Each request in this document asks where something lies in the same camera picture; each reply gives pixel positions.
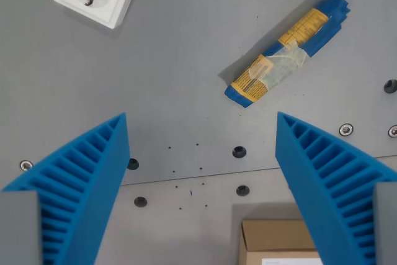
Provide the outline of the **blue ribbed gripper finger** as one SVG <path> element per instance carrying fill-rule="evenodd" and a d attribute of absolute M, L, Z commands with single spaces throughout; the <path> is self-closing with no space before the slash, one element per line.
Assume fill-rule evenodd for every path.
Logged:
<path fill-rule="evenodd" d="M 376 264 L 373 191 L 396 171 L 283 112 L 275 157 L 322 263 Z"/>
<path fill-rule="evenodd" d="M 129 160 L 127 116 L 121 113 L 4 188 L 38 194 L 44 264 L 94 264 Z"/>

